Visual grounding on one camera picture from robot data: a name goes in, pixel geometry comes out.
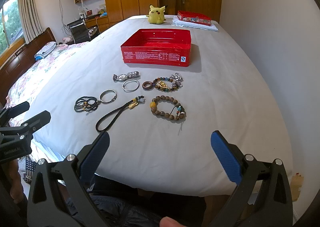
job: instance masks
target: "curtain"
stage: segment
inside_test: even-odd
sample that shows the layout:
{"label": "curtain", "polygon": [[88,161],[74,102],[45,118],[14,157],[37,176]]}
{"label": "curtain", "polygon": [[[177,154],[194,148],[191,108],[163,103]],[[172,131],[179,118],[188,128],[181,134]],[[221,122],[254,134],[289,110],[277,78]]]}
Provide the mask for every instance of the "curtain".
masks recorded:
{"label": "curtain", "polygon": [[23,35],[28,44],[43,33],[44,30],[42,29],[34,0],[18,0],[18,8]]}

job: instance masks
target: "metal screw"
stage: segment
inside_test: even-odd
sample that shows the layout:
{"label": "metal screw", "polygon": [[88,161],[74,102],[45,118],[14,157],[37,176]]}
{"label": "metal screw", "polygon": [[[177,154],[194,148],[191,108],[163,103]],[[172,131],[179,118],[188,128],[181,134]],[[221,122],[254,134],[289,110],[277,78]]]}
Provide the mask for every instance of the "metal screw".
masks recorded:
{"label": "metal screw", "polygon": [[44,163],[45,163],[45,159],[39,159],[39,160],[38,160],[38,164],[39,164],[39,165],[42,165],[42,164],[44,164]]}
{"label": "metal screw", "polygon": [[245,156],[245,159],[246,159],[247,161],[253,161],[254,157],[253,157],[251,154],[247,154],[247,155]]}
{"label": "metal screw", "polygon": [[76,155],[74,155],[74,154],[69,154],[69,155],[67,156],[67,161],[73,161],[75,158],[76,158]]}
{"label": "metal screw", "polygon": [[276,159],[276,164],[281,166],[282,165],[282,160],[281,159]]}

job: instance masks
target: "yellow plush toy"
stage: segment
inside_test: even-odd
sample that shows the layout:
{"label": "yellow plush toy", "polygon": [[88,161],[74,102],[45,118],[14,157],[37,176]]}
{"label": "yellow plush toy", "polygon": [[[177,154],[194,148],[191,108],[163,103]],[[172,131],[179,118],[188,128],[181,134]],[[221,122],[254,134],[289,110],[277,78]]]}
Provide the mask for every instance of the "yellow plush toy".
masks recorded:
{"label": "yellow plush toy", "polygon": [[146,15],[148,17],[148,22],[153,24],[161,24],[165,21],[164,18],[164,11],[166,6],[163,6],[161,8],[155,8],[152,5],[150,5],[150,11],[149,15]]}

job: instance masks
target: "red tin box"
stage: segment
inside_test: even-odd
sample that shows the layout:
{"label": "red tin box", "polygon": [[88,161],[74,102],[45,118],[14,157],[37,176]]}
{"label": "red tin box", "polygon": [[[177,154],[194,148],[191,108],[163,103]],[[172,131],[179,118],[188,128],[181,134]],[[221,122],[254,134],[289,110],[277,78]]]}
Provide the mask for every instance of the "red tin box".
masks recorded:
{"label": "red tin box", "polygon": [[181,21],[199,23],[211,26],[211,18],[203,14],[178,11],[178,18]]}
{"label": "red tin box", "polygon": [[121,45],[124,63],[189,66],[189,30],[140,29]]}

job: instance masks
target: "folded blanket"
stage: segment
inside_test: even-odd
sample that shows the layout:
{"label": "folded blanket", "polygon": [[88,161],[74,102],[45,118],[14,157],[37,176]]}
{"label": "folded blanket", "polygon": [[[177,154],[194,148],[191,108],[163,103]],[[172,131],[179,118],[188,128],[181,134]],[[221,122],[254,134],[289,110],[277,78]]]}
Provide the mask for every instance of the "folded blanket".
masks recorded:
{"label": "folded blanket", "polygon": [[196,29],[218,31],[218,28],[214,24],[211,24],[211,26],[207,26],[207,25],[193,23],[193,22],[181,21],[179,20],[178,16],[175,16],[173,18],[172,25],[179,26],[179,27],[191,27]]}
{"label": "folded blanket", "polygon": [[42,47],[42,49],[40,49],[35,54],[35,59],[39,60],[39,59],[45,58],[54,50],[56,46],[57,46],[57,43],[55,41],[48,42],[46,45]]}

